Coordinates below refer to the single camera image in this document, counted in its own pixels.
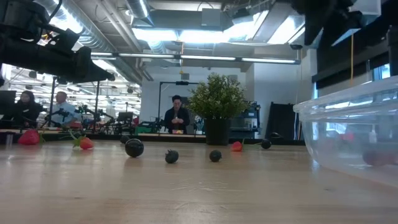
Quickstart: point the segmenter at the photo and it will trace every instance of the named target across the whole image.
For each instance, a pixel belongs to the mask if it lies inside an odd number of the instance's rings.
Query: wooden table
[[[398,223],[397,189],[324,169],[304,147],[145,142],[133,159],[117,141],[95,143],[0,146],[1,223]]]

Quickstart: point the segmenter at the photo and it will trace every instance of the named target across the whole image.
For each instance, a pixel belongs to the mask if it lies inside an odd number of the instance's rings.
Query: potted plant
[[[190,90],[188,108],[205,120],[206,143],[227,145],[231,118],[248,108],[244,89],[237,80],[212,73],[207,83],[201,82]]]

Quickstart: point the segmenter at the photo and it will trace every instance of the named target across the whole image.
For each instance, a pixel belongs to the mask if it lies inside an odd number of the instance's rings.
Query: black pot
[[[205,119],[206,143],[212,146],[228,145],[230,119]]]

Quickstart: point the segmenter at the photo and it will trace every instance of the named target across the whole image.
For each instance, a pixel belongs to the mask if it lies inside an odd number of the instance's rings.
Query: man
[[[181,96],[175,95],[172,98],[173,108],[166,111],[164,115],[164,122],[169,133],[173,130],[182,130],[184,134],[187,133],[187,126],[189,125],[189,112],[187,109],[181,107]]]
[[[63,112],[69,113],[68,116],[64,117],[60,114],[52,115],[51,120],[60,123],[61,126],[69,127],[73,122],[77,121],[78,115],[75,113],[75,106],[67,103],[68,95],[65,92],[58,92],[55,96],[57,103],[53,107],[53,113],[63,109]]]

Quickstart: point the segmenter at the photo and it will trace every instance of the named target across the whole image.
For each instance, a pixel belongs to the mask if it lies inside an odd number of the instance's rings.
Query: transparent storage box
[[[398,187],[398,77],[294,106],[311,156],[329,169]]]

